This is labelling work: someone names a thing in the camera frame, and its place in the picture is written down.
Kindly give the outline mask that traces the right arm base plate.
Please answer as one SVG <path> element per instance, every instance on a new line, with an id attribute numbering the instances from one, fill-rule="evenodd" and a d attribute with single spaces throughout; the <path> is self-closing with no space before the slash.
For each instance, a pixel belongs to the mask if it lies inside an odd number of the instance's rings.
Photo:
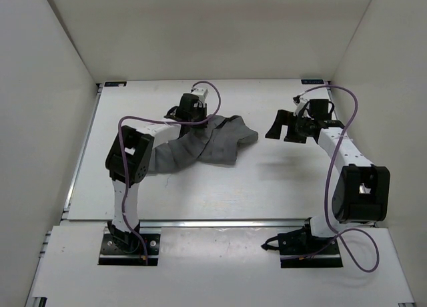
<path id="1" fill-rule="evenodd" d="M 305 228 L 279 233 L 267 239 L 261 248 L 278 251 L 282 269 L 343 267 L 335 239 L 312 236 Z"/>

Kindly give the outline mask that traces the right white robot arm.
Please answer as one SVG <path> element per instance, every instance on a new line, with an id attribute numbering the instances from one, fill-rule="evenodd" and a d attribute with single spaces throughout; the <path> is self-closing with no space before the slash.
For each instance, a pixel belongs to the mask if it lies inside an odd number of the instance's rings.
<path id="1" fill-rule="evenodd" d="M 327 194 L 324 215 L 308 220 L 308 229 L 299 237 L 299 245 L 307 254 L 323 246 L 323 238 L 331 238 L 346 228 L 385 220 L 388 209 L 390 171 L 376 166 L 354 145 L 344 124 L 334 119 L 335 105 L 328 99 L 297 97 L 295 111 L 278 110 L 265 137 L 306 143 L 312 138 L 330 157 L 327 178 L 332 172 L 339 177 L 332 194 Z"/>

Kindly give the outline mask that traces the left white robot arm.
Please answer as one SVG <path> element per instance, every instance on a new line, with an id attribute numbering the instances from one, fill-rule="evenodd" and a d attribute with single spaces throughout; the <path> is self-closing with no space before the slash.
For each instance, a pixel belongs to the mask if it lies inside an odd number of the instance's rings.
<path id="1" fill-rule="evenodd" d="M 155 164 L 155 148 L 183 137 L 192 128 L 207 127 L 207 95 L 206 88 L 193 88 L 161 120 L 141 129 L 119 122 L 105 161 L 114 189 L 114 217 L 107 227 L 115 245 L 126 254 L 142 254 L 144 260 L 148 257 L 146 241 L 139 231 L 137 197 L 139 183 Z"/>

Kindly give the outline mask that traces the grey pleated skirt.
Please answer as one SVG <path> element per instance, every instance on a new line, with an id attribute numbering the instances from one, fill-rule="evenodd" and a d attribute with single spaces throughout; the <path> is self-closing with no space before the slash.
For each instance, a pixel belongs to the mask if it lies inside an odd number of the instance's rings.
<path id="1" fill-rule="evenodd" d="M 243 117 L 213 116 L 205 128 L 191 128 L 182 137 L 156 146 L 149 161 L 149 174 L 172 174 L 196 162 L 234 166 L 238 151 L 258 141 L 258 132 Z"/>

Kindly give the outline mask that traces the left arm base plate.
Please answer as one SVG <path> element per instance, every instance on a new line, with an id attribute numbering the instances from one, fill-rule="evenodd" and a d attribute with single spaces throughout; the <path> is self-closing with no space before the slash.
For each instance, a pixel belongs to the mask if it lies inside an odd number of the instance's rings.
<path id="1" fill-rule="evenodd" d="M 143 246 L 137 242 L 130 246 L 118 245 L 119 240 L 112 236 L 107 227 L 104 228 L 99 249 L 98 264 L 101 266 L 157 266 L 161 244 L 159 228 L 142 228 L 140 236 L 144 239 L 147 254 Z"/>

